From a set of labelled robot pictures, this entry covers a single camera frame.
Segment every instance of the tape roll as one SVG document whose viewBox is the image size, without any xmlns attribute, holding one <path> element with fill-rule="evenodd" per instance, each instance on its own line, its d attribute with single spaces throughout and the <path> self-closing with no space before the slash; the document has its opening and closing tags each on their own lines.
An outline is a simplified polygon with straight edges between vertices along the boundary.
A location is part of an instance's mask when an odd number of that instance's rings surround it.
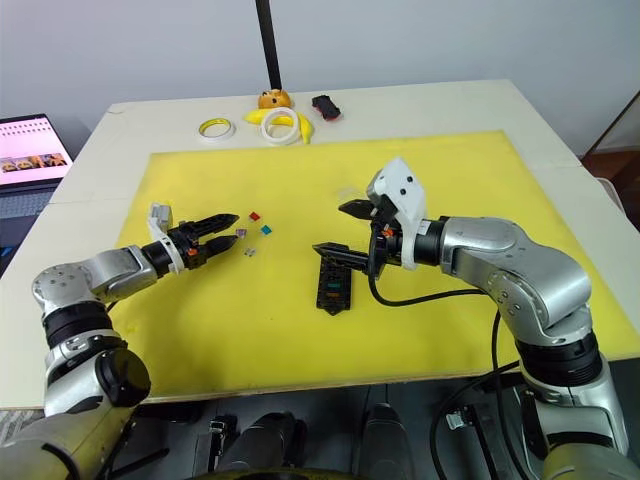
<svg viewBox="0 0 640 480">
<path fill-rule="evenodd" d="M 207 129 L 212 127 L 213 125 L 226 125 L 227 128 L 224 132 L 219 133 L 218 135 L 207 135 Z M 198 127 L 198 133 L 200 134 L 200 138 L 206 140 L 207 142 L 223 142 L 228 140 L 233 136 L 236 131 L 236 126 L 231 122 L 231 120 L 227 120 L 226 118 L 218 117 L 211 118 L 206 122 L 202 122 Z"/>
<path fill-rule="evenodd" d="M 271 122 L 273 122 L 277 117 L 289 117 L 293 122 L 291 126 L 291 130 L 289 133 L 284 135 L 283 137 L 272 137 L 269 135 L 267 131 Z M 298 119 L 298 115 L 296 112 L 287 107 L 278 107 L 271 110 L 269 113 L 265 115 L 262 119 L 262 123 L 260 124 L 260 131 L 262 132 L 262 136 L 267 139 L 267 141 L 273 145 L 288 145 L 290 143 L 295 142 L 300 136 L 300 120 Z"/>
</svg>

